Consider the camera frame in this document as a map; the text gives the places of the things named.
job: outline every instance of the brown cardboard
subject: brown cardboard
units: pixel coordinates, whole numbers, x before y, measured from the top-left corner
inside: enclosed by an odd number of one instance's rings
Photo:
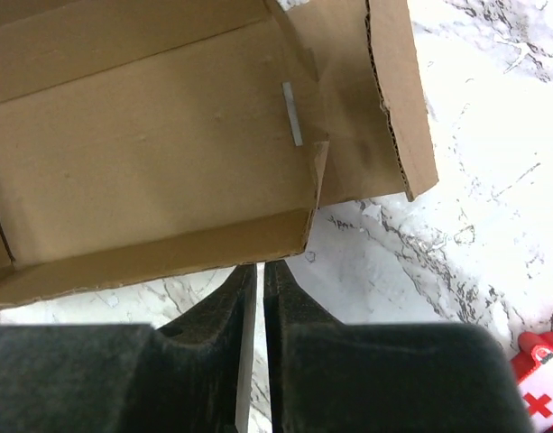
[[[311,57],[270,2],[188,3],[0,4],[0,308],[306,247],[327,156]],[[197,20],[205,31],[168,37]],[[19,68],[26,44],[44,53],[70,22],[69,56]],[[161,38],[132,50],[148,24]],[[113,58],[90,54],[97,34]]]
[[[320,204],[402,191],[414,199],[434,186],[438,175],[406,0],[310,0],[288,15],[314,52],[327,115],[330,148]]]
[[[0,0],[0,308],[301,253],[318,203],[436,181],[405,0]]]
[[[0,102],[267,16],[261,0],[0,0]]]

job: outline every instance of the white marble surface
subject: white marble surface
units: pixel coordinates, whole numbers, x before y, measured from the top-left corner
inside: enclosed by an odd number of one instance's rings
[[[409,5],[441,181],[414,203],[396,195],[321,209],[290,267],[346,322],[478,323],[512,355],[522,330],[553,329],[553,0]],[[0,323],[158,327],[228,273],[8,309]],[[264,432],[262,316],[256,329],[250,431]]]

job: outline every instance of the cardboard corner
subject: cardboard corner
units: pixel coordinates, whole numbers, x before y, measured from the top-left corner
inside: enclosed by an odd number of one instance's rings
[[[438,182],[406,0],[365,0],[374,76],[408,200]]]

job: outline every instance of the red and white tag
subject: red and white tag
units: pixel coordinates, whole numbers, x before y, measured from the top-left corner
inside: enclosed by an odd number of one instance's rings
[[[513,359],[513,367],[535,431],[542,433],[553,428],[553,345],[529,332],[519,343],[522,353]]]

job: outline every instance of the cardboard flap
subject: cardboard flap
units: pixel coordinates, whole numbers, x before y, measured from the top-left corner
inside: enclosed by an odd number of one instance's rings
[[[0,102],[267,16],[262,0],[0,0]]]
[[[314,207],[282,81],[300,121],[322,107],[297,62],[282,70],[287,56],[262,21],[0,104],[16,266]],[[326,140],[302,127],[306,143]]]
[[[404,191],[371,68],[364,0],[311,0],[287,15],[318,66],[330,149],[322,206]]]
[[[327,163],[330,136],[317,78],[317,64],[311,50],[305,49],[290,18],[275,0],[266,0],[282,30],[290,52],[286,60],[284,79],[290,79],[293,104],[298,116],[303,151],[314,182],[314,208],[318,206]]]
[[[0,309],[86,290],[102,290],[171,275],[302,253],[312,210],[300,209],[34,266],[0,282]]]
[[[409,200],[438,181],[407,0],[365,0],[373,68]]]

